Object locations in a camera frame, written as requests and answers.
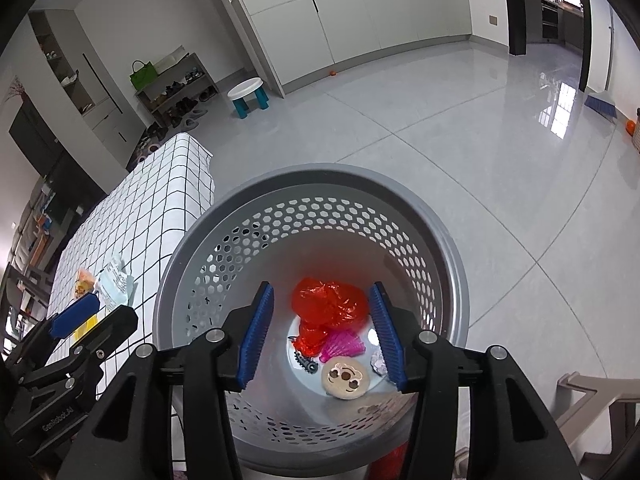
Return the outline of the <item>grey shoe rack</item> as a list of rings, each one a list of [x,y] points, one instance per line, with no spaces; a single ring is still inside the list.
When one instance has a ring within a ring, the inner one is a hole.
[[[200,96],[207,92],[216,96],[218,87],[198,55],[188,52],[157,77],[136,92],[143,108],[154,122],[165,127],[175,127],[184,115],[197,106]]]

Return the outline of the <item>black tall cabinet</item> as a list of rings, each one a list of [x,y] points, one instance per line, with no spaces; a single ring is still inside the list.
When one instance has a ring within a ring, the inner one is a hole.
[[[62,220],[66,209],[80,208],[81,217],[88,214],[106,193],[70,156],[29,97],[24,94],[21,99],[9,135],[54,194],[55,220]]]

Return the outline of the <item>white black grid tablecloth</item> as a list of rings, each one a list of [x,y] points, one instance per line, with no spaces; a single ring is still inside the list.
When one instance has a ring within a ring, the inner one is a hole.
[[[138,327],[104,364],[102,393],[138,344],[153,341],[156,294],[168,261],[184,233],[213,205],[212,154],[187,133],[178,133],[107,195],[81,223],[62,252],[49,300],[50,315],[73,299],[77,271],[97,276],[121,258],[134,279],[129,305]]]

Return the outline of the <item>red plastic bag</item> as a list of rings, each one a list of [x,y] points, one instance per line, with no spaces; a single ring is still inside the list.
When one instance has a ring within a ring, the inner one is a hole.
[[[303,278],[292,292],[291,307],[299,317],[294,347],[304,356],[319,356],[334,330],[358,333],[367,324],[369,304],[366,294],[354,285]]]

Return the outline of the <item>grey perforated trash basket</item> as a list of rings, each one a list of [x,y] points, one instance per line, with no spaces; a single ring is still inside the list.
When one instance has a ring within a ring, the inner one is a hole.
[[[368,293],[453,344],[466,341],[461,256],[419,196],[339,164],[281,169],[228,194],[188,229],[156,296],[153,339],[190,344],[274,290],[255,377],[227,406],[240,462],[290,477],[373,462],[409,434],[414,400],[387,379]]]

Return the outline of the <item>white stool teal legs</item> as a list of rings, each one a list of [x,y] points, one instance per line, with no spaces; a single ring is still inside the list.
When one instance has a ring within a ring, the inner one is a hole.
[[[247,118],[250,108],[246,102],[249,96],[254,96],[261,110],[268,110],[269,98],[265,92],[262,78],[253,77],[244,80],[228,91],[228,98],[232,102],[239,118]]]

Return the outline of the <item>white teal wipes packet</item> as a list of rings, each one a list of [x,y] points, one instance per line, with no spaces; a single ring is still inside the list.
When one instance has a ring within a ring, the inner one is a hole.
[[[134,278],[126,271],[121,254],[113,254],[98,274],[96,290],[102,306],[112,312],[117,307],[129,306],[134,291]]]

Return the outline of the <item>white paper ball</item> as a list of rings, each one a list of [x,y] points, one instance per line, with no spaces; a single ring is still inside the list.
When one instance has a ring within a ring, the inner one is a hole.
[[[388,374],[386,362],[381,348],[377,348],[371,354],[370,367],[375,372],[375,374],[380,377],[385,377]]]

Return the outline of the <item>green handbag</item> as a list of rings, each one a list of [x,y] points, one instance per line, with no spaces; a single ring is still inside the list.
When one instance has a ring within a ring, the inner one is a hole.
[[[157,70],[151,62],[134,60],[131,64],[131,74],[129,76],[131,84],[137,91],[142,90],[158,77]]]

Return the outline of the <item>grey metal chain toy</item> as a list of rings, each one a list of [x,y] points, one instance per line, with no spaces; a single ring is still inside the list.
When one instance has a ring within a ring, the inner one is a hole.
[[[300,353],[295,347],[296,337],[288,336],[288,362],[292,366],[293,370],[303,370],[309,375],[317,374],[319,370],[319,363],[314,358],[308,358]]]

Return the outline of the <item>beige round plush toy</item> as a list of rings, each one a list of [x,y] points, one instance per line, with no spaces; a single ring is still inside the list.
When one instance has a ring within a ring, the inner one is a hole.
[[[359,399],[370,387],[367,370],[359,361],[348,356],[336,356],[326,361],[320,377],[324,391],[338,400]]]

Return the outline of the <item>beige chair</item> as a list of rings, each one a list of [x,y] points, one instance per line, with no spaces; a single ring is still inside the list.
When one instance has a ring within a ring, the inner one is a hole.
[[[568,446],[575,445],[601,415],[608,414],[611,452],[585,453],[579,462],[583,474],[601,477],[624,454],[639,430],[636,419],[639,379],[592,377],[573,372],[563,375],[558,387],[582,394],[556,421]]]

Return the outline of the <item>pink mesh plastic piece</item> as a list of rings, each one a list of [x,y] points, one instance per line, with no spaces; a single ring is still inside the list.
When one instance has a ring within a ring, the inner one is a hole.
[[[336,356],[356,358],[365,354],[366,351],[367,347],[357,333],[352,330],[334,330],[322,346],[319,361],[326,363]]]

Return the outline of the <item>white wall cabinets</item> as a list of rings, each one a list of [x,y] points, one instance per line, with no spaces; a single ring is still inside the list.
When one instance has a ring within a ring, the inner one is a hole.
[[[232,0],[278,96],[377,58],[467,40],[469,0]]]

